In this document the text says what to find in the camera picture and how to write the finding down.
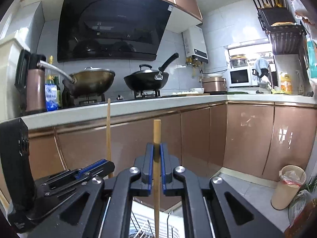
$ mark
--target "white countertop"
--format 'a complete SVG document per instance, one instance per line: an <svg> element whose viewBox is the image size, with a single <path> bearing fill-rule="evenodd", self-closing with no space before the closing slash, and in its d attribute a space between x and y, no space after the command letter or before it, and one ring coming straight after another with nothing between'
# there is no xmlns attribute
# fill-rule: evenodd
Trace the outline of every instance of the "white countertop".
<svg viewBox="0 0 317 238"><path fill-rule="evenodd" d="M149 112L173 107L182 107L217 101L262 101L317 104L313 97L302 97L283 94L234 94L209 96L183 96L156 99L143 99L111 103L111 116L131 113ZM74 107L53 112L23 116L22 119L29 130L40 129L61 124L106 118L107 104Z"/></svg>

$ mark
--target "orange detergent bottle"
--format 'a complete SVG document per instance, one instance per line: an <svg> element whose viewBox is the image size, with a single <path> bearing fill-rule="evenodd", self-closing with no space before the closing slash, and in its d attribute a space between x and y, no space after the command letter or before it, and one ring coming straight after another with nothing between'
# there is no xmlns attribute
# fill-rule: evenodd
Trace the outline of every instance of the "orange detergent bottle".
<svg viewBox="0 0 317 238"><path fill-rule="evenodd" d="M281 74L281 90L285 94L292 94L292 83L289 74Z"/></svg>

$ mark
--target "microwave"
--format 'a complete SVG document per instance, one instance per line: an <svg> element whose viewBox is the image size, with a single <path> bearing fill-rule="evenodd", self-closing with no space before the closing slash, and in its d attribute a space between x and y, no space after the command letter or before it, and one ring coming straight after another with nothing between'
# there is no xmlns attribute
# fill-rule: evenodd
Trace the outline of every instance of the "microwave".
<svg viewBox="0 0 317 238"><path fill-rule="evenodd" d="M258 76L252 74L250 66L228 69L226 71L226 80L228 87L250 87L259 86Z"/></svg>

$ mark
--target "wok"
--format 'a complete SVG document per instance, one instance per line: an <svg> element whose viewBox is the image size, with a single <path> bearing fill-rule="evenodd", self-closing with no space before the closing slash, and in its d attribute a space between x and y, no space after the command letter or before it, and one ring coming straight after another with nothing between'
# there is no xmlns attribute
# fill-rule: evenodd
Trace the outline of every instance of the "wok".
<svg viewBox="0 0 317 238"><path fill-rule="evenodd" d="M115 72L102 68L85 68L83 71L68 75L47 62L40 61L38 66L51 69L64 76L63 84L73 97L106 92L115 79Z"/></svg>
<svg viewBox="0 0 317 238"><path fill-rule="evenodd" d="M140 70L124 77L124 81L129 89L136 92L162 89L169 76L164 71L178 57L178 53L173 54L158 70L153 70L151 65L141 64Z"/></svg>

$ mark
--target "dish rack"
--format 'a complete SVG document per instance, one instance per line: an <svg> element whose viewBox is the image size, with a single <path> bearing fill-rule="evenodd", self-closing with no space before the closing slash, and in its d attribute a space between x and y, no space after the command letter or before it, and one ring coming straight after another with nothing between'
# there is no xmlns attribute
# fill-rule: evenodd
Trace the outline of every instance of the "dish rack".
<svg viewBox="0 0 317 238"><path fill-rule="evenodd" d="M274 55L298 54L305 29L296 25L286 0L253 0L262 30L268 35ZM294 25L272 26L277 22Z"/></svg>

